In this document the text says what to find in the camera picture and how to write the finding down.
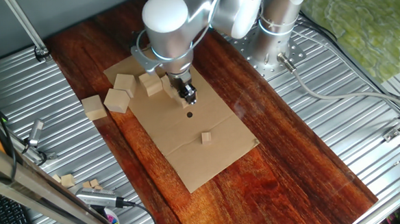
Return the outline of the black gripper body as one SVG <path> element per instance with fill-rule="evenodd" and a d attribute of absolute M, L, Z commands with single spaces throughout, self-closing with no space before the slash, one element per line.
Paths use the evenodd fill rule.
<path fill-rule="evenodd" d="M 192 76 L 189 69 L 181 73 L 168 73 L 168 78 L 171 86 L 174 87 L 177 92 L 186 92 L 187 88 L 193 88 Z"/>

